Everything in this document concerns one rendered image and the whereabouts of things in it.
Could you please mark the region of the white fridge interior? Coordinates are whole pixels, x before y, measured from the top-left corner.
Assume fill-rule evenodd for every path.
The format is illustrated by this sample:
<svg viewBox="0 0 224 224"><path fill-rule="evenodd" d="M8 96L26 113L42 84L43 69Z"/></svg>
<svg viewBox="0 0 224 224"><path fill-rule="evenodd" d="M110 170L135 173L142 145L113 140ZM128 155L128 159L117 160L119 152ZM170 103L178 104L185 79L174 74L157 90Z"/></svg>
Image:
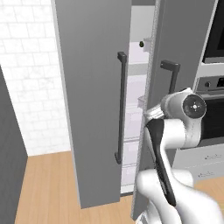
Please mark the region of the white fridge interior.
<svg viewBox="0 0 224 224"><path fill-rule="evenodd" d="M156 0L132 0L131 5L121 195L134 190L155 4Z"/></svg>

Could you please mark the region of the steel and black oven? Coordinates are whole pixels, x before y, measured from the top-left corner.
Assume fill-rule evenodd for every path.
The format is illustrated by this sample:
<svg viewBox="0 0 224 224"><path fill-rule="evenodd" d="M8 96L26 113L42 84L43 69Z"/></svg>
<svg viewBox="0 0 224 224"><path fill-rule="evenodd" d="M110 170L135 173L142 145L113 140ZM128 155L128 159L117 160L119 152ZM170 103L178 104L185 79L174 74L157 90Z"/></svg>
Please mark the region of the steel and black oven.
<svg viewBox="0 0 224 224"><path fill-rule="evenodd" d="M206 102L199 147L224 144L224 75L199 77L195 93Z"/></svg>

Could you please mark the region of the pale grey drawer front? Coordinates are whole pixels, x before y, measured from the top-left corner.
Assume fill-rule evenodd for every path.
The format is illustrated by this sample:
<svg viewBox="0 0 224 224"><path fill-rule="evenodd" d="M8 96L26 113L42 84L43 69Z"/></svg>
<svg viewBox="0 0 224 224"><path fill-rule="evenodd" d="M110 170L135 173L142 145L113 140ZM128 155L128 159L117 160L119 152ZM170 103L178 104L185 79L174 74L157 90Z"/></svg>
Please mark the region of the pale grey drawer front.
<svg viewBox="0 0 224 224"><path fill-rule="evenodd" d="M222 154L223 158L206 160L205 156ZM200 147L190 150L180 150L177 152L173 165L177 168L207 165L224 161L224 146L222 144Z"/></svg>
<svg viewBox="0 0 224 224"><path fill-rule="evenodd" d="M224 177L224 162L204 164L192 167L180 167L180 170L188 170L195 182L204 179Z"/></svg>

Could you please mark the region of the dark grey cabinet side panel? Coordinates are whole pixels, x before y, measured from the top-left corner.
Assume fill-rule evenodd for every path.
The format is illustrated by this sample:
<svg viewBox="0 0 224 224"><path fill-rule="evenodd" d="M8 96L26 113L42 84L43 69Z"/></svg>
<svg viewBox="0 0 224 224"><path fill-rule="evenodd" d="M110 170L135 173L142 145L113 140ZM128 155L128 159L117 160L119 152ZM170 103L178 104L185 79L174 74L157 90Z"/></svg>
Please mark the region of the dark grey cabinet side panel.
<svg viewBox="0 0 224 224"><path fill-rule="evenodd" d="M0 67L0 224L14 224L27 163L25 144Z"/></svg>

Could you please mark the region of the black built-in microwave oven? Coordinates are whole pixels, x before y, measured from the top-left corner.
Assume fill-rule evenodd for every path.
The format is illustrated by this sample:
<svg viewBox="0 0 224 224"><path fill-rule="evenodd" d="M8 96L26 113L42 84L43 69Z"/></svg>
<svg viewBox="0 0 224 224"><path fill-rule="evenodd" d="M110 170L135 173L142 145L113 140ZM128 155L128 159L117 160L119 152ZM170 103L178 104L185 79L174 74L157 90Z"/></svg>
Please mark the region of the black built-in microwave oven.
<svg viewBox="0 0 224 224"><path fill-rule="evenodd" d="M202 60L204 63L224 63L224 0L219 0Z"/></svg>

